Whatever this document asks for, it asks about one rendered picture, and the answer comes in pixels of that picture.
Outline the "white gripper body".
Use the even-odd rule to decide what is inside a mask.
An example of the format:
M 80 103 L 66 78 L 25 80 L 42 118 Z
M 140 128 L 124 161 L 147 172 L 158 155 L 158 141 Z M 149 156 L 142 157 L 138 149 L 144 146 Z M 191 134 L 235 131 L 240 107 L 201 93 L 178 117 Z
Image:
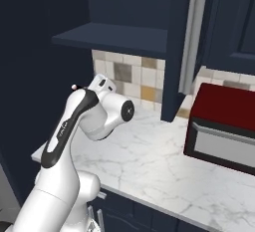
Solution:
M 92 91 L 100 91 L 106 82 L 106 77 L 102 74 L 96 74 L 94 79 L 91 81 L 90 85 L 88 86 L 89 90 Z

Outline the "navy tall cabinet panel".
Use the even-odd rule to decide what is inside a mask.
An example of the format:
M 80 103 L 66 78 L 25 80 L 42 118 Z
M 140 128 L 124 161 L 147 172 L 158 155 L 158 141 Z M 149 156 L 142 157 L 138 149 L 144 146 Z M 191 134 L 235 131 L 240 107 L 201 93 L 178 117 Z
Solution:
M 89 20 L 87 0 L 0 0 L 0 163 L 19 203 L 34 185 L 31 154 L 50 136 L 71 92 L 93 77 L 88 49 L 51 38 Z

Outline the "navy open cabinet door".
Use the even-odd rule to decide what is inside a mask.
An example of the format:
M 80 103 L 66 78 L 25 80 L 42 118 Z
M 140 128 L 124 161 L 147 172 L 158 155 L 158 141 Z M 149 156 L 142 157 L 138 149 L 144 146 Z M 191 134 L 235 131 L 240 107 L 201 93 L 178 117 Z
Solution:
M 178 91 L 189 0 L 170 0 L 161 120 L 172 122 L 185 95 Z

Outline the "navy base cabinet front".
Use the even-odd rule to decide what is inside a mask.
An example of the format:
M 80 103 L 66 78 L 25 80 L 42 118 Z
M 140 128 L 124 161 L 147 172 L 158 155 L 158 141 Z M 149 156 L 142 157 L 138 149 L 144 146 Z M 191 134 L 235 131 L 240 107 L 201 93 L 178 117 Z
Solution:
M 97 197 L 88 205 L 95 216 L 103 211 L 105 232 L 208 232 L 108 190 L 103 194 L 106 198 Z

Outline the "navy closed cabinet door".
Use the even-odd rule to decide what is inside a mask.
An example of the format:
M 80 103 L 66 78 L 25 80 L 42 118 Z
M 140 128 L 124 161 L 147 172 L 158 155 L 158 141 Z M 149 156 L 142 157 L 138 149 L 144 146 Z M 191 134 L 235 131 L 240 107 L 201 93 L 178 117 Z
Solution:
M 206 0 L 196 70 L 255 76 L 255 0 Z

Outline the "red and black toaster oven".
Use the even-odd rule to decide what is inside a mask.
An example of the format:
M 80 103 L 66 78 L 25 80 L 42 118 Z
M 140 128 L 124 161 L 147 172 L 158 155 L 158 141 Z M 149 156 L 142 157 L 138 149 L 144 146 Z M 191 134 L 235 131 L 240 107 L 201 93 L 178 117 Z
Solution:
M 255 92 L 203 83 L 183 153 L 255 176 Z

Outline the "navy open wall cabinet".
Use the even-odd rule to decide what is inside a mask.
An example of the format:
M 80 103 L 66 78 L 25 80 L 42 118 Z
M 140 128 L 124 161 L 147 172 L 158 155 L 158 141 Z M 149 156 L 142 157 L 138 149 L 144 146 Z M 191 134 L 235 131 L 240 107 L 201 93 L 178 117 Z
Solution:
M 163 59 L 169 0 L 87 0 L 90 21 L 52 38 L 55 44 Z

